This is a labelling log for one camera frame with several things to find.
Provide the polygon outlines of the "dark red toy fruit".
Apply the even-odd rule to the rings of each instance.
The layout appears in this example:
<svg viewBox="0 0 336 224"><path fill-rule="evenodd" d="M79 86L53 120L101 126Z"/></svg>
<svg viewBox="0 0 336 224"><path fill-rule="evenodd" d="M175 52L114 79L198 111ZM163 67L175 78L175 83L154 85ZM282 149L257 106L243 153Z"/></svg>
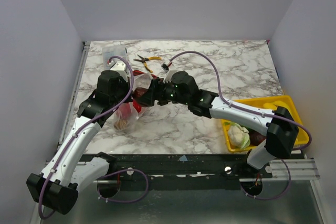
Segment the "dark red toy fruit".
<svg viewBox="0 0 336 224"><path fill-rule="evenodd" d="M143 87L137 87L135 88L135 90L133 91L133 98L134 99L139 99L140 97L142 97L148 90L146 88Z"/></svg>

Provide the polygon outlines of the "clear zip top bag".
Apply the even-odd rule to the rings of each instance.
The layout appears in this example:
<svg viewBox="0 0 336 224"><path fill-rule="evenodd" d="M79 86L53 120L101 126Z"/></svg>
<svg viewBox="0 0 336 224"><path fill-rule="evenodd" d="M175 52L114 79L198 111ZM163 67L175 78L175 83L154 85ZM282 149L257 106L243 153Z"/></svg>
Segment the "clear zip top bag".
<svg viewBox="0 0 336 224"><path fill-rule="evenodd" d="M149 88L151 81L156 78L155 75L144 73L140 70L134 70L133 92L142 95ZM130 103L124 103L113 114L113 127L117 132L129 133L135 129L137 120L147 110L140 106L136 100Z"/></svg>

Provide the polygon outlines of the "orange brown toy mango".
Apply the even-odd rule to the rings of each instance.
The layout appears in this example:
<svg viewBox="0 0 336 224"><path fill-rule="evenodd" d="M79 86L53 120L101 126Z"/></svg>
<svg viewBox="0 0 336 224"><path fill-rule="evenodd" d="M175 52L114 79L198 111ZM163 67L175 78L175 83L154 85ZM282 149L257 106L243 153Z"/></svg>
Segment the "orange brown toy mango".
<svg viewBox="0 0 336 224"><path fill-rule="evenodd" d="M114 122L113 126L116 130L123 131L127 129L128 124L129 124L128 120L119 119Z"/></svg>

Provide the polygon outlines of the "green toy pepper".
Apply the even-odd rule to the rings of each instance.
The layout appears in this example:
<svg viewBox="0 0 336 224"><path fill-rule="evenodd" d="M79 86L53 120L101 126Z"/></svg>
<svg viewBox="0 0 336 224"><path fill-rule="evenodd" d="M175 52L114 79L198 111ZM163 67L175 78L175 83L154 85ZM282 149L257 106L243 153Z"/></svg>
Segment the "green toy pepper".
<svg viewBox="0 0 336 224"><path fill-rule="evenodd" d="M249 127L247 127L247 126L245 126L245 125L240 124L240 126L243 127L243 128L245 128L245 129L248 130L248 131L251 131L251 130L252 130L251 128L249 128Z"/></svg>

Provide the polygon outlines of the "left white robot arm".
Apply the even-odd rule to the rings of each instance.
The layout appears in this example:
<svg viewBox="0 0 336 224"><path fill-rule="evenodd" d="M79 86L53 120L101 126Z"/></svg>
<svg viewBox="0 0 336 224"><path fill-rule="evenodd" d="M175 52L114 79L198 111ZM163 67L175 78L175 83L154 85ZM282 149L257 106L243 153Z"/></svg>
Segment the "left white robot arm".
<svg viewBox="0 0 336 224"><path fill-rule="evenodd" d="M55 212L67 214L75 205L79 193L99 177L112 179L116 166L105 154L100 154L83 171L76 169L90 141L102 129L106 120L120 105L131 102L134 75L127 70L105 70L96 89L84 100L63 144L39 174L30 174L26 184L38 203L42 220Z"/></svg>

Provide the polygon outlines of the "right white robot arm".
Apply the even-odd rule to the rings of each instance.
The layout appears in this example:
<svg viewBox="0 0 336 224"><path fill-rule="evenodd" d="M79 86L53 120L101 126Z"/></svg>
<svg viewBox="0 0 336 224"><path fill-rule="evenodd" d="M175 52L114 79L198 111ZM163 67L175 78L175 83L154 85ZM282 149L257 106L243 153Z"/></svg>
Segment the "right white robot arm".
<svg viewBox="0 0 336 224"><path fill-rule="evenodd" d="M133 98L144 107L170 102L183 104L194 115L228 120L265 136L241 165L242 173L249 178L259 174L260 169L275 158L288 159L299 133L286 108L268 110L225 100L217 93L200 89L185 71L177 71L168 79L151 80L148 88L136 88Z"/></svg>

